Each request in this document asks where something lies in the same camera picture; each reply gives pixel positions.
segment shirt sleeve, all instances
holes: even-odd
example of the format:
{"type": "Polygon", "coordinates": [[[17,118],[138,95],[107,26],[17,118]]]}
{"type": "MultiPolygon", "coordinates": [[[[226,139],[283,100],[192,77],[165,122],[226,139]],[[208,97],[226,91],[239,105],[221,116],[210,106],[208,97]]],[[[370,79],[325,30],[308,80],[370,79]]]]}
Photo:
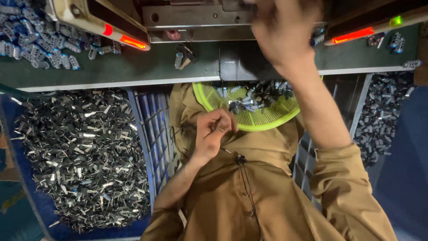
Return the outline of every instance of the shirt sleeve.
{"type": "Polygon", "coordinates": [[[141,235],[140,241],[177,240],[183,230],[183,221],[176,209],[154,210],[149,226],[141,235]]]}
{"type": "Polygon", "coordinates": [[[372,196],[356,144],[317,150],[310,187],[314,196],[321,198],[324,216],[346,240],[397,240],[388,217],[372,196]]]}

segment person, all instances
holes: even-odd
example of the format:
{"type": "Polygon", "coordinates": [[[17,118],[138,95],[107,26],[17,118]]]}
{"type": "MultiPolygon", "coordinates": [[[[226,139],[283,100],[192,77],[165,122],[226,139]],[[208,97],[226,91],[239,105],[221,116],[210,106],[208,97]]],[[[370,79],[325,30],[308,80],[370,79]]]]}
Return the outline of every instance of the person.
{"type": "Polygon", "coordinates": [[[237,132],[225,109],[207,113],[192,85],[176,84],[170,123],[185,164],[157,196],[141,241],[396,240],[372,196],[360,150],[318,76],[309,36],[320,7],[298,0],[257,4],[254,35],[292,85],[303,125],[318,148],[310,187],[322,213],[290,177],[298,142],[295,119],[267,131],[237,132]]]}

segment workbench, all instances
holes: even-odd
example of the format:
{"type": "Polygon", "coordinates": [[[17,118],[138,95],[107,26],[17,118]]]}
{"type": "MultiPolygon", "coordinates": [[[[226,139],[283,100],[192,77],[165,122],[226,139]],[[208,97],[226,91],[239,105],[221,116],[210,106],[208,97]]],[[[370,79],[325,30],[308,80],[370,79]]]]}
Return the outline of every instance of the workbench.
{"type": "MultiPolygon", "coordinates": [[[[401,67],[416,59],[418,25],[391,31],[380,49],[368,47],[367,39],[357,39],[335,46],[322,43],[314,47],[315,64],[320,75],[411,70],[401,67]],[[386,48],[389,36],[400,32],[406,39],[404,53],[393,55],[386,48]]],[[[148,52],[123,47],[122,55],[98,55],[89,60],[87,51],[75,54],[82,69],[35,69],[27,60],[0,57],[0,81],[10,87],[30,92],[194,81],[216,81],[219,75],[219,49],[225,42],[192,42],[190,48],[199,59],[183,70],[174,68],[176,43],[153,44],[148,52]]]]}

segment left hand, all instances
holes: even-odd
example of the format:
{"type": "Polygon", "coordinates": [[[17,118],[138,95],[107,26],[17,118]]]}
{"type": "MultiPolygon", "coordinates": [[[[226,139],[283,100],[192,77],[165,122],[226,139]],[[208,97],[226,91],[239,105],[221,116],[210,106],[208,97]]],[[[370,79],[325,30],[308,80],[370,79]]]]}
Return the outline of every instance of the left hand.
{"type": "Polygon", "coordinates": [[[198,116],[196,147],[192,159],[204,166],[220,150],[221,138],[229,131],[237,132],[235,120],[226,109],[219,108],[198,116]]]}

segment pile of lock parts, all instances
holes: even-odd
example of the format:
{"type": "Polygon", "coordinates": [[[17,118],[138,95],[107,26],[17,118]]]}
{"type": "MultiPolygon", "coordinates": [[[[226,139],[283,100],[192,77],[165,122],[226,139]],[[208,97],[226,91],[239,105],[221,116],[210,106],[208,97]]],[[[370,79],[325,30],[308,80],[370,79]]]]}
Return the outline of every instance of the pile of lock parts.
{"type": "Polygon", "coordinates": [[[228,98],[228,88],[224,87],[222,82],[212,82],[220,97],[227,98],[229,103],[229,111],[237,114],[240,110],[254,113],[257,109],[269,107],[278,101],[284,95],[285,99],[293,97],[293,88],[288,82],[278,80],[272,81],[250,81],[238,82],[238,85],[229,89],[230,93],[245,88],[247,96],[238,99],[228,98]]]}
{"type": "Polygon", "coordinates": [[[365,167],[376,164],[381,155],[391,155],[389,149],[403,100],[414,89],[413,74],[409,72],[373,76],[354,138],[365,167]]]}
{"type": "Polygon", "coordinates": [[[49,194],[58,223],[78,232],[128,226],[150,214],[146,164],[127,94],[62,91],[21,102],[23,136],[37,190],[49,194]]]}
{"type": "Polygon", "coordinates": [[[7,1],[10,6],[0,5],[0,55],[17,60],[25,58],[34,68],[66,68],[77,70],[80,65],[73,55],[63,54],[63,49],[75,53],[88,50],[94,60],[99,54],[120,54],[121,44],[101,46],[101,36],[81,29],[54,22],[44,12],[38,1],[7,1]]]}

